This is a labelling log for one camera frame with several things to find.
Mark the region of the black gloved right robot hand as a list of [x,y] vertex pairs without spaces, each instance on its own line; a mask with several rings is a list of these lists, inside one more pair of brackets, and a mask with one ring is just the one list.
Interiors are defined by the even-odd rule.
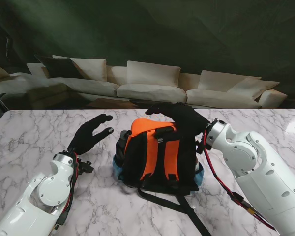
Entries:
[[203,133],[210,122],[197,113],[194,108],[183,103],[156,103],[146,111],[146,115],[163,114],[170,117],[176,126],[176,132],[167,133],[163,141],[174,141],[182,138],[195,138]]

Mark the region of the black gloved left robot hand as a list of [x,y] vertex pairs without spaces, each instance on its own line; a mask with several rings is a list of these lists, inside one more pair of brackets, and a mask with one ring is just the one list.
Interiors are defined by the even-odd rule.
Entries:
[[67,151],[69,153],[75,153],[76,155],[82,155],[91,150],[98,142],[113,133],[114,129],[108,127],[100,133],[93,135],[93,131],[101,124],[111,121],[113,116],[100,114],[93,119],[85,122],[76,131],[74,138],[70,142]]

